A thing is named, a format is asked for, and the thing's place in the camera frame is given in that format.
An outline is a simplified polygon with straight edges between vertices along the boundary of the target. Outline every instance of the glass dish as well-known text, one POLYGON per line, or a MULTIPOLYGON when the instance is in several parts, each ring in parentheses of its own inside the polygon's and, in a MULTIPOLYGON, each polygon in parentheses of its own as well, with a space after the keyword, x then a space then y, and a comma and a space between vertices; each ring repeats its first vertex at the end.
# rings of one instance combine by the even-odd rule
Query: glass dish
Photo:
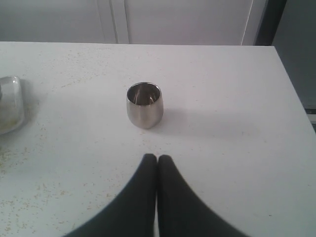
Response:
POLYGON ((0 78, 0 135, 17 129, 24 118, 20 79, 0 78))

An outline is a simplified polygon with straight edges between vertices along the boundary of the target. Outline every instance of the stainless steel cup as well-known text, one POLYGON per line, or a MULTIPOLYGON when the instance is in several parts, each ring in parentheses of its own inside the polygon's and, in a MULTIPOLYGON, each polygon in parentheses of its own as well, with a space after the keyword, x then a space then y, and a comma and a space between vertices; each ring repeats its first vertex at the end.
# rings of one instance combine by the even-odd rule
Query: stainless steel cup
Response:
POLYGON ((137 127, 149 129, 160 122, 163 101, 160 88, 149 82, 133 85, 127 91, 127 114, 137 127))

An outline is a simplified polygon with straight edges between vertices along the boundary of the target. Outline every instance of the speckled countertop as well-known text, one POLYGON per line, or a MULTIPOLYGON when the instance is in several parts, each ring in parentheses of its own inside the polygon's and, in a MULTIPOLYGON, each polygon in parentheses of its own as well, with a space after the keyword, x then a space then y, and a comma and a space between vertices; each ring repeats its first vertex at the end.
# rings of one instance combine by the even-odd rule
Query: speckled countertop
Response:
POLYGON ((106 206, 144 153, 172 155, 215 212, 254 237, 316 236, 316 136, 273 47, 0 42, 27 122, 0 137, 0 237, 61 237, 106 206), (161 87, 151 130, 127 118, 161 87))

